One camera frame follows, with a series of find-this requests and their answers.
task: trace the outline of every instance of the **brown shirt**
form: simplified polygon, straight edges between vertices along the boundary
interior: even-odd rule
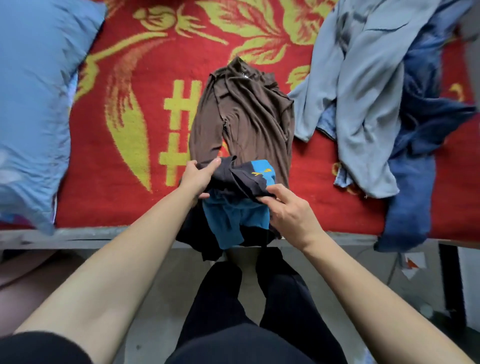
[[[276,182],[288,187],[295,128],[293,101],[280,91],[273,73],[236,57],[213,72],[200,98],[190,134],[190,155],[198,162],[218,155],[225,139],[235,165],[266,159]]]

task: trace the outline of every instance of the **person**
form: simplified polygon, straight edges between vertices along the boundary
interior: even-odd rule
[[[187,163],[180,186],[87,259],[16,330],[0,340],[0,363],[107,364],[146,295],[180,226],[219,159]],[[313,264],[378,363],[473,363],[428,320],[343,251],[309,204],[283,185],[262,197],[271,224]],[[241,271],[215,263],[206,274],[168,364],[346,363],[309,291],[275,248],[258,258],[266,296],[260,326],[237,299]]]

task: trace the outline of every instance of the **black sleeve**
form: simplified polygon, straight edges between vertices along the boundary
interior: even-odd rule
[[[1,364],[92,364],[74,342],[50,332],[29,331],[0,339]]]

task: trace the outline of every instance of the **person's right hand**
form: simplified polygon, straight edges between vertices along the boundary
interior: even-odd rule
[[[294,247],[303,251],[319,241],[324,234],[309,203],[282,184],[267,186],[267,191],[276,196],[257,199],[270,209],[270,223]]]

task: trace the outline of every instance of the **black pants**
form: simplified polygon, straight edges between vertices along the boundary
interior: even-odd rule
[[[340,344],[320,317],[302,277],[278,248],[262,249],[256,265],[265,297],[260,327],[270,330],[316,363],[347,364]],[[253,324],[238,300],[242,272],[230,262],[215,263],[206,274],[183,325],[177,348],[226,328]]]

